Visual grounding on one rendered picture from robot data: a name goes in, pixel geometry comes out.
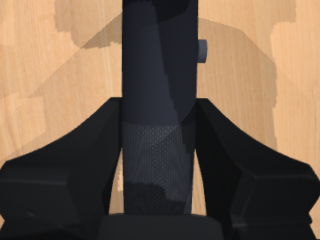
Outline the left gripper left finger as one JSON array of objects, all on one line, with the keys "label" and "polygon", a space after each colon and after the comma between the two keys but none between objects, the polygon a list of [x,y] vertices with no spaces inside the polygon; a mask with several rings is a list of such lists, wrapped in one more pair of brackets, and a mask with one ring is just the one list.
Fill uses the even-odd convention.
[{"label": "left gripper left finger", "polygon": [[79,126],[0,168],[0,240],[88,240],[109,214],[122,149],[122,97]]}]

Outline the black flashlight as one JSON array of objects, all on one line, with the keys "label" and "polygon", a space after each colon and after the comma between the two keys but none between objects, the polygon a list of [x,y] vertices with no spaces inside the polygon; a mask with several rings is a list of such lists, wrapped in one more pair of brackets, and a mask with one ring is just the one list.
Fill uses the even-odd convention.
[{"label": "black flashlight", "polygon": [[199,0],[122,0],[124,213],[192,214]]}]

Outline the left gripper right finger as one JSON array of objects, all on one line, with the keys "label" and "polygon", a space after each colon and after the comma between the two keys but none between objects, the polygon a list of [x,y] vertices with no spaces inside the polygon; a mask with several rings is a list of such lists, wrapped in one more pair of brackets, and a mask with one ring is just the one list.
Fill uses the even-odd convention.
[{"label": "left gripper right finger", "polygon": [[224,240],[317,240],[309,212],[320,179],[310,164],[257,141],[208,98],[196,99],[195,151],[206,216]]}]

